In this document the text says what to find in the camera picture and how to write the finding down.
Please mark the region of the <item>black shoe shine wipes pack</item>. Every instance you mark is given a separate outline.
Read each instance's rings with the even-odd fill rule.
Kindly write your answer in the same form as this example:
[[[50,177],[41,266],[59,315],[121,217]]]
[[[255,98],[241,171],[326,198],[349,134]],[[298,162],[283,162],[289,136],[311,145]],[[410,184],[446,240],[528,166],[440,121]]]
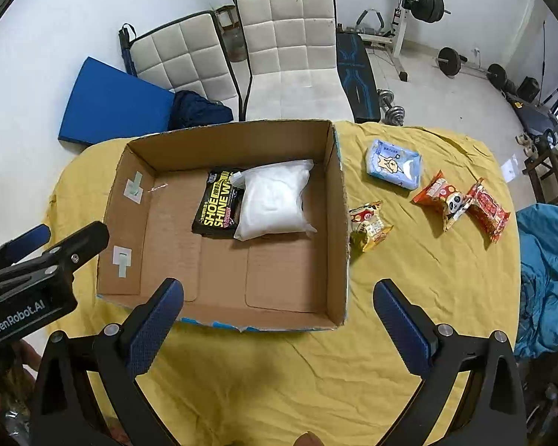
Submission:
[[[208,175],[204,194],[191,231],[213,239],[231,239],[238,227],[238,210],[244,191],[232,185],[239,168],[214,168]]]

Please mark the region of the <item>white soft plastic bag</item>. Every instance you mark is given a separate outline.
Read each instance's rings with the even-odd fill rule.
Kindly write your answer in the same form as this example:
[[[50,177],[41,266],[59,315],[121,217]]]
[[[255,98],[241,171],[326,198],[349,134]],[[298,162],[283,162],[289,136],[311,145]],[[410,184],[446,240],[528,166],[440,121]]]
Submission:
[[[244,195],[234,238],[246,242],[265,235],[315,234],[304,215],[302,198],[313,166],[311,159],[303,159],[235,173],[231,185]]]

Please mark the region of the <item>orange panda snack bag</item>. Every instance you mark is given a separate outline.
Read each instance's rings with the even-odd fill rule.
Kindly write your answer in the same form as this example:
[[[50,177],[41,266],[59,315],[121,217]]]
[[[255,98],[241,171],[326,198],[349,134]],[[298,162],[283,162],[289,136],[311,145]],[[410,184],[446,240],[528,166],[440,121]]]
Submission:
[[[460,192],[441,170],[412,199],[419,206],[431,206],[442,213],[443,230],[447,232],[470,207],[470,197]]]

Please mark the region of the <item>red patterned snack bag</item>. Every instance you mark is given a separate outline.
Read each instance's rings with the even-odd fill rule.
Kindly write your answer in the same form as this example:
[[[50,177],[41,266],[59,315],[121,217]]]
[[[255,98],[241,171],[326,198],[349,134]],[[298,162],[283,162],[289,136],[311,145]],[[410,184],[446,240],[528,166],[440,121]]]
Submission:
[[[484,227],[490,242],[497,243],[510,219],[510,213],[487,191],[483,178],[479,178],[466,194],[466,207]]]

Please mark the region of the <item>yellow snack bag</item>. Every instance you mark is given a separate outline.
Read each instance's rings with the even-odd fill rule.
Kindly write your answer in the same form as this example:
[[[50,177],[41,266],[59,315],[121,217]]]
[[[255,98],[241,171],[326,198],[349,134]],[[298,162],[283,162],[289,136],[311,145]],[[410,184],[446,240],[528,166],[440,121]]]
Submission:
[[[382,204],[376,200],[349,210],[350,241],[359,252],[372,250],[393,230],[382,216]]]

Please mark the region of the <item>blue foam mat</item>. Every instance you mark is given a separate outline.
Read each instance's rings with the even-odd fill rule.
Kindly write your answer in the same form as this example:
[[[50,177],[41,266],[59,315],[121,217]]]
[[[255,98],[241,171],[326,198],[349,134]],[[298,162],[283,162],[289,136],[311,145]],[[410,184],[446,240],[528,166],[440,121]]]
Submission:
[[[173,94],[87,58],[71,91],[58,139],[93,145],[168,129]]]

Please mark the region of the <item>dark navy cloth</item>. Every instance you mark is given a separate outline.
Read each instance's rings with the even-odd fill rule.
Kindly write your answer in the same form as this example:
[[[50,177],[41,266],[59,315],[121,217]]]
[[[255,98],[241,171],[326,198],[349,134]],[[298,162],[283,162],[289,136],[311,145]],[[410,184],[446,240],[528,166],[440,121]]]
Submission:
[[[168,121],[168,131],[230,123],[233,111],[210,101],[194,91],[179,91],[174,95]]]

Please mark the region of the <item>cardboard milk box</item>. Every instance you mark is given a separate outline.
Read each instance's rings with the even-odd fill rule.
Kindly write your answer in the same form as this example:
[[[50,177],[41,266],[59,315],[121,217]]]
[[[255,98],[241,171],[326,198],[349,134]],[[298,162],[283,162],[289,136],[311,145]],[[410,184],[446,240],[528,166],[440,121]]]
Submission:
[[[304,230],[238,240],[245,196],[231,176],[296,160],[312,164],[301,194]],[[347,192],[329,121],[238,122],[132,140],[105,222],[109,245],[99,255],[96,293],[109,302],[136,307],[173,278],[188,323],[308,331],[346,321]]]

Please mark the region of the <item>yellow table cloth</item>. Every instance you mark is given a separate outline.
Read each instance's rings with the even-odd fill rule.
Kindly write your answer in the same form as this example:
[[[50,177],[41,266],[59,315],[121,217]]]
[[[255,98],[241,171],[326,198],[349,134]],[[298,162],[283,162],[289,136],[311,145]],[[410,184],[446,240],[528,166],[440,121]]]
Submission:
[[[49,200],[74,311],[35,445],[522,445],[498,162],[449,131],[209,125],[88,147]]]

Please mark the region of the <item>white padded chair left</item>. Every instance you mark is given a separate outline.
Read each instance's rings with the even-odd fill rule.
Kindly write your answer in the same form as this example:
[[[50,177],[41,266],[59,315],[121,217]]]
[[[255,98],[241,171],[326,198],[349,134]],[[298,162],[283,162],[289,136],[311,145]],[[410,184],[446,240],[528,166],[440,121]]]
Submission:
[[[211,10],[193,13],[137,36],[129,23],[119,30],[129,75],[168,92],[194,91],[243,119],[243,100]]]

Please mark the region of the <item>white padded chair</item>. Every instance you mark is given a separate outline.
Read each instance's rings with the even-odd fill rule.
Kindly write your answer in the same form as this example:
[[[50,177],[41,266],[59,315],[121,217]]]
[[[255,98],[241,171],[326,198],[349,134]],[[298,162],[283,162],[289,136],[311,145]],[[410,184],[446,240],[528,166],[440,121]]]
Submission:
[[[129,75],[168,92],[194,91],[243,119],[243,100],[211,10],[193,13],[137,36],[129,23],[119,30]]]
[[[250,120],[353,121],[337,71],[336,0],[235,0]]]

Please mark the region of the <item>brown wooden chair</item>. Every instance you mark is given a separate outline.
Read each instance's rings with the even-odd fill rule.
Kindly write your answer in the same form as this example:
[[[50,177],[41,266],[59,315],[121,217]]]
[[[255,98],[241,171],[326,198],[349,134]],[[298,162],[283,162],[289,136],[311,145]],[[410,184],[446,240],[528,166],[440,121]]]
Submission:
[[[535,137],[524,164],[522,173],[529,178],[535,200],[558,206],[558,147],[554,133],[545,131]]]

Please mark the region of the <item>white padded chair right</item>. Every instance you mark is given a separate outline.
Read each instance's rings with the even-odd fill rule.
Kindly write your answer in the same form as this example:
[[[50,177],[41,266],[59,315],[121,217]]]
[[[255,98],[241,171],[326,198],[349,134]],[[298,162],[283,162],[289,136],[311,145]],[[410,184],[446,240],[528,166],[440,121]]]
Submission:
[[[235,0],[250,120],[353,121],[337,71],[336,0]]]

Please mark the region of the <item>floor barbell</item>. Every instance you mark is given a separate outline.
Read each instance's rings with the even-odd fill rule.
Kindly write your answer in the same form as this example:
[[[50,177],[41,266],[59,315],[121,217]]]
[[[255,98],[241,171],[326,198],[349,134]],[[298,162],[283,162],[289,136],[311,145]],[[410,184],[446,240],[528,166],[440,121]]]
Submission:
[[[470,62],[463,54],[455,49],[445,46],[438,51],[435,59],[440,71],[449,78],[455,77],[463,68],[483,74],[490,84],[497,90],[504,89],[507,83],[507,72],[499,64],[491,64],[487,68]]]

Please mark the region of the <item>white barbell rack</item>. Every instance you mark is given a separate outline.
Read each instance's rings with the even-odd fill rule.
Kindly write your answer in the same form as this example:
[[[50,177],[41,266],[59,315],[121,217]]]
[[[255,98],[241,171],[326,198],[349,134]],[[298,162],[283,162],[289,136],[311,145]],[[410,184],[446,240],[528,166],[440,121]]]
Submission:
[[[388,30],[380,28],[379,30],[372,29],[363,25],[363,21],[369,14],[374,14],[380,23],[383,23],[382,15],[376,9],[366,9],[359,16],[354,27],[354,32],[360,35],[361,39],[365,41],[370,47],[383,48],[389,55],[390,61],[396,69],[398,78],[402,82],[408,81],[408,74],[405,71],[402,62],[400,61],[401,49],[404,43],[405,31],[407,28],[407,20],[411,15],[408,7],[410,3],[405,3],[404,0],[398,0],[397,6],[393,11],[393,18],[391,26]]]

